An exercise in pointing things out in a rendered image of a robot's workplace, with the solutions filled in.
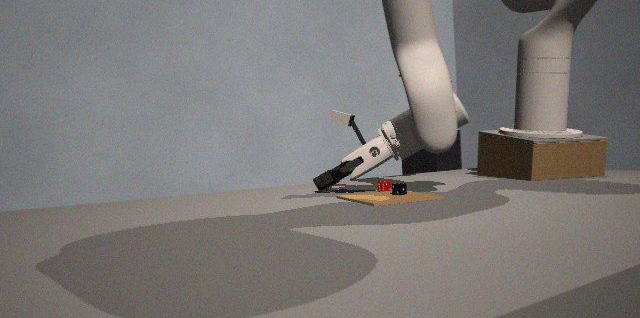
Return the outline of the tan mat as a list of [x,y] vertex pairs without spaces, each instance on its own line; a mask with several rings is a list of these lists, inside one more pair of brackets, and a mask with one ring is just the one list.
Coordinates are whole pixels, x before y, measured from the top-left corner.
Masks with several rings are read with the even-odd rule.
[[407,191],[404,195],[393,195],[392,191],[339,195],[337,198],[371,206],[400,204],[427,200],[444,199],[444,196]]

